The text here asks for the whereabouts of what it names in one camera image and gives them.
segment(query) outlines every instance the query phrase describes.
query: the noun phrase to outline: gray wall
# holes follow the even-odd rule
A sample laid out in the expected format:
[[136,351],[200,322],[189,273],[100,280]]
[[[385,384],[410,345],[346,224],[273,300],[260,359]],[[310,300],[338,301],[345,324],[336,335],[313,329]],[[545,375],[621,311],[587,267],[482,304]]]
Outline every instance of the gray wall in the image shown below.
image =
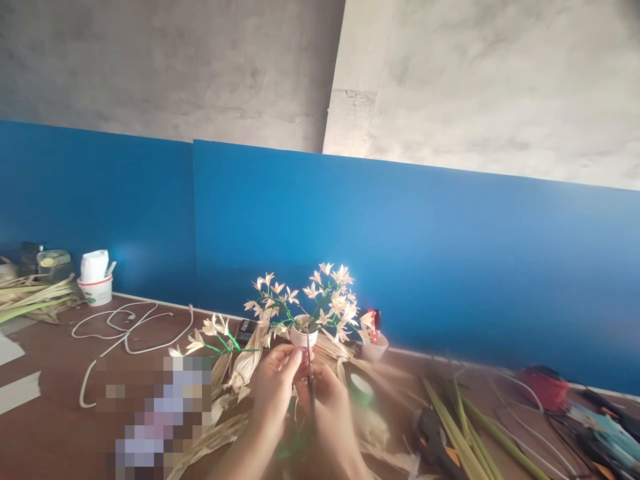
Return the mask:
[[640,189],[638,0],[347,0],[324,152]]
[[320,151],[344,0],[3,0],[0,117]]

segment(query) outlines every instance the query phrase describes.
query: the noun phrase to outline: blue board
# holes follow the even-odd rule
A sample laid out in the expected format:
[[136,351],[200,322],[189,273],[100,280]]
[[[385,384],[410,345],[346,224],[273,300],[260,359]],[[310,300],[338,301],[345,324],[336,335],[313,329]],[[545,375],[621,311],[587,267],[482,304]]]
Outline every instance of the blue board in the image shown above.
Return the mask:
[[113,289],[195,303],[190,143],[0,122],[0,251],[108,249]]
[[194,142],[200,306],[344,263],[392,345],[640,394],[640,192]]

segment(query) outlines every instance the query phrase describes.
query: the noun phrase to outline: white container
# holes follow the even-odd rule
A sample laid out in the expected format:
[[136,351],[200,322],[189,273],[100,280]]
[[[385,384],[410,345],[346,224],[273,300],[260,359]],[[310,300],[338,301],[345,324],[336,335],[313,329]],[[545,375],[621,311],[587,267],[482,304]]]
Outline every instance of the white container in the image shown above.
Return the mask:
[[85,253],[80,265],[80,276],[87,283],[96,283],[106,280],[106,272],[109,268],[109,252],[96,250]]
[[389,341],[382,334],[378,333],[378,344],[374,345],[371,343],[371,338],[366,335],[362,336],[362,358],[363,360],[370,362],[377,362],[382,358],[385,350],[389,346]]
[[111,301],[111,284],[113,276],[110,275],[102,281],[94,283],[84,283],[82,279],[78,280],[78,287],[87,299],[90,307],[99,307]]
[[[295,319],[298,320],[298,322],[306,322],[309,320],[309,316],[298,315]],[[320,332],[320,330],[316,330],[315,332],[312,332],[309,334],[309,347],[314,346],[315,343],[318,341],[318,332]],[[292,325],[291,328],[289,328],[289,338],[291,338],[291,343],[294,344],[296,347],[302,347],[305,349],[307,348],[306,332],[302,333],[298,331],[295,325]]]

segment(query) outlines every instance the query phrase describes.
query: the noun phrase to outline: white cable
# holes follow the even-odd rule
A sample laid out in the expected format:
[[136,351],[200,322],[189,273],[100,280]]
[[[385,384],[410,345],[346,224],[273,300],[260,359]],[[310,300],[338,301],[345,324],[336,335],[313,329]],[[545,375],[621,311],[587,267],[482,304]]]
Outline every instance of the white cable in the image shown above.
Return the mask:
[[[129,319],[129,320],[134,319],[134,318],[135,318],[135,314],[134,314],[133,312],[131,312],[130,310],[125,310],[125,308],[126,308],[126,307],[130,307],[130,306],[132,306],[132,305],[142,305],[142,304],[145,304],[145,303],[152,303],[152,304],[154,304],[154,307],[153,307],[151,310],[149,310],[148,312],[146,312],[146,313],[144,314],[144,316],[143,316],[140,320],[138,320],[136,323],[134,323],[134,324],[131,326],[131,328],[129,328],[129,329],[122,329],[121,327],[118,327],[118,326],[116,326],[116,325],[113,325],[113,324],[110,322],[111,318],[113,318],[113,316],[114,316],[114,315],[116,315],[117,313],[120,313],[120,312],[127,312],[127,313],[130,313],[130,316],[128,317],[128,319]],[[118,346],[118,345],[119,345],[121,342],[123,342],[123,341],[125,342],[125,348],[126,348],[127,352],[128,352],[128,353],[130,353],[131,355],[137,355],[138,353],[145,353],[145,352],[150,352],[150,351],[152,351],[152,350],[158,350],[158,349],[163,348],[163,347],[168,347],[169,345],[172,345],[174,342],[178,341],[178,340],[180,339],[180,337],[182,337],[182,336],[183,336],[183,335],[184,335],[184,334],[185,334],[185,333],[186,333],[186,332],[191,328],[191,326],[193,325],[193,308],[192,308],[192,306],[191,306],[191,305],[189,305],[189,312],[190,312],[190,314],[191,314],[191,320],[190,320],[190,322],[189,322],[189,326],[188,326],[186,329],[184,329],[184,330],[182,331],[182,333],[180,333],[180,334],[179,334],[176,338],[174,338],[171,342],[169,342],[169,343],[165,343],[165,344],[163,344],[163,345],[158,345],[158,346],[156,346],[156,347],[152,347],[152,348],[149,348],[149,349],[146,349],[146,350],[140,350],[140,351],[132,351],[132,350],[130,350],[130,348],[129,348],[129,343],[128,343],[128,342],[129,342],[129,335],[131,334],[131,332],[132,332],[136,327],[138,327],[139,325],[141,325],[142,323],[144,323],[144,322],[146,322],[146,321],[148,321],[148,320],[152,320],[152,319],[157,318],[157,317],[162,317],[162,316],[164,316],[164,315],[171,315],[171,316],[173,316],[173,313],[172,313],[172,312],[166,312],[166,313],[160,313],[160,314],[158,314],[158,315],[154,315],[153,317],[149,317],[149,318],[147,318],[147,316],[148,316],[151,312],[153,312],[154,310],[156,310],[156,308],[158,308],[158,306],[159,306],[159,304],[158,304],[158,303],[156,303],[156,302],[150,302],[150,301],[134,302],[134,303],[129,303],[129,304],[127,304],[127,305],[123,305],[122,307],[118,308],[118,310],[110,310],[110,311],[106,311],[106,312],[96,313],[96,314],[94,314],[94,315],[92,315],[92,316],[90,316],[90,317],[88,317],[88,318],[85,318],[85,319],[84,319],[84,320],[82,320],[80,323],[78,323],[78,324],[73,328],[73,330],[71,331],[71,336],[72,336],[72,337],[74,337],[74,338],[97,337],[97,338],[101,338],[101,339],[105,339],[105,340],[110,340],[110,339],[116,339],[116,338],[119,338],[119,340],[118,340],[117,342],[115,342],[115,343],[114,343],[112,346],[110,346],[107,350],[105,350],[104,352],[102,352],[102,354],[100,354],[100,356],[98,356],[98,358],[104,357],[106,354],[108,354],[111,350],[113,350],[114,348],[116,348],[116,346]],[[94,318],[94,317],[97,317],[98,315],[102,315],[102,314],[104,314],[104,313],[111,313],[111,315],[109,316],[109,318],[107,318],[107,324],[108,324],[110,327],[112,327],[112,328],[114,328],[114,329],[116,329],[116,330],[120,330],[120,331],[122,331],[123,333],[121,333],[121,334],[119,334],[119,335],[116,335],[116,336],[114,336],[114,337],[103,337],[103,336],[101,336],[101,335],[97,335],[97,334],[93,334],[93,333],[92,333],[92,334],[89,334],[89,335],[84,335],[84,336],[78,336],[78,335],[76,335],[76,334],[75,334],[76,329],[77,329],[80,325],[82,325],[84,322],[86,322],[87,320],[90,320],[90,319],[92,319],[92,318]],[[84,377],[84,379],[82,380],[82,386],[80,387],[80,398],[79,398],[79,404],[80,404],[80,406],[81,406],[82,408],[85,408],[85,409],[95,407],[95,403],[85,403],[85,391],[86,391],[86,389],[87,389],[87,384],[88,384],[88,382],[89,382],[89,376],[90,376],[91,371],[93,370],[93,367],[95,366],[95,364],[96,364],[96,362],[97,362],[98,358],[96,358],[93,362],[91,362],[91,364],[90,364],[89,368],[87,368],[87,371],[85,372],[85,377]]]
[[[139,353],[146,353],[146,352],[149,352],[149,351],[152,351],[152,350],[158,350],[159,348],[162,348],[162,347],[168,347],[168,346],[170,346],[170,345],[174,344],[175,342],[177,342],[177,341],[178,341],[178,339],[179,339],[180,337],[182,337],[186,332],[188,332],[188,330],[190,330],[190,329],[191,329],[191,326],[193,325],[193,308],[192,308],[192,306],[191,306],[191,305],[189,306],[189,312],[190,312],[190,314],[191,314],[191,321],[189,322],[189,325],[187,326],[187,328],[185,328],[184,330],[182,330],[182,333],[180,333],[176,338],[174,338],[174,339],[173,339],[173,340],[171,340],[170,342],[165,343],[164,345],[158,345],[157,347],[152,347],[152,348],[150,348],[150,349],[146,349],[146,350],[132,351],[132,350],[129,348],[129,341],[128,341],[128,340],[125,340],[125,350],[127,350],[127,353],[130,353],[130,354],[132,354],[132,355],[138,355]],[[144,322],[146,322],[147,320],[141,320],[140,322],[138,322],[138,323],[136,323],[134,326],[132,326],[132,327],[130,328],[130,330],[127,332],[127,334],[125,335],[125,338],[127,339],[127,338],[129,337],[129,335],[131,334],[131,332],[132,332],[136,327],[138,327],[138,326],[142,325],[142,324],[143,324]]]
[[520,445],[522,445],[522,447],[525,450],[528,450],[531,454],[533,454],[534,456],[536,456],[536,458],[538,458],[538,460],[540,460],[542,463],[544,463],[546,466],[548,466],[548,468],[550,468],[551,470],[553,470],[556,474],[558,474],[558,476],[560,476],[560,478],[562,478],[562,480],[570,480],[570,478],[568,478],[566,475],[562,474],[561,472],[559,472],[554,466],[550,465],[546,460],[544,460],[544,458],[542,458],[540,455],[538,455],[536,452],[534,452],[534,450],[528,446],[526,446],[518,437],[516,437],[514,434],[512,434],[509,430],[507,430],[506,428],[504,428],[500,422],[490,418],[489,420],[491,420],[492,422],[494,422],[494,424],[496,425],[496,427],[500,427],[502,430],[504,430],[504,432],[509,435],[511,438],[513,438],[516,442],[518,442]]
[[[498,399],[500,400],[500,402],[502,402],[502,405],[504,405],[504,407],[506,408],[506,410],[511,414],[511,416],[516,420],[516,422],[518,422],[521,426],[523,426],[524,428],[526,428],[526,430],[528,430],[529,432],[531,432],[532,434],[534,434],[536,437],[538,437],[540,440],[542,440],[544,443],[547,444],[547,446],[552,450],[552,452],[555,453],[556,457],[558,457],[560,460],[562,460],[562,462],[567,466],[569,472],[574,476],[574,478],[576,478],[578,476],[577,472],[575,471],[575,469],[573,468],[572,464],[570,464],[568,462],[568,460],[566,458],[564,458],[564,456],[558,451],[557,448],[555,448],[546,438],[544,438],[542,435],[540,435],[538,432],[536,432],[536,430],[532,429],[530,426],[528,426],[526,423],[524,423],[522,420],[520,420],[520,418],[518,418],[518,416],[513,412],[513,410],[511,410],[511,408],[508,406],[507,402],[505,401],[505,398],[502,396],[502,394],[498,391],[498,388],[496,388],[493,379],[490,378],[488,376],[488,374],[485,372],[485,376],[487,378],[487,380],[489,381],[489,384],[493,390],[493,392],[496,394],[496,396],[498,397]],[[524,387],[526,387],[526,385],[522,382],[520,382],[519,380],[516,380],[515,378],[509,377],[507,375],[503,375],[504,377],[508,378],[509,380],[512,380]],[[535,398],[536,402],[538,403],[538,406],[540,408],[542,408],[542,404],[540,402],[540,399],[538,398],[538,396],[533,392],[533,390],[529,389],[531,391],[531,393],[533,394],[533,397]]]

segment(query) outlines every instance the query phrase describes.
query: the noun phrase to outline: white bucket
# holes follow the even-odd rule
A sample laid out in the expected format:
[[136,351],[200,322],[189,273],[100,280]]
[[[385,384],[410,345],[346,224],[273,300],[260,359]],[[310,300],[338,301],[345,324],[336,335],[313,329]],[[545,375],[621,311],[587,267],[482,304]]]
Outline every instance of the white bucket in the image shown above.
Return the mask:
[[366,335],[362,336],[362,358],[363,360],[367,360],[370,362],[377,362],[382,358],[385,350],[389,346],[389,341],[382,334],[378,333],[378,344],[374,345],[371,343],[371,339]]
[[90,307],[99,307],[111,301],[111,284],[113,276],[110,275],[104,280],[94,283],[83,283],[82,279],[78,280],[78,287],[85,296]]
[[[308,315],[298,315],[295,319],[298,321],[308,321],[308,318]],[[314,346],[318,341],[318,332],[319,330],[316,330],[309,334],[309,347]],[[307,334],[299,332],[295,325],[292,325],[291,328],[289,328],[289,338],[291,338],[291,343],[296,347],[307,348]]]

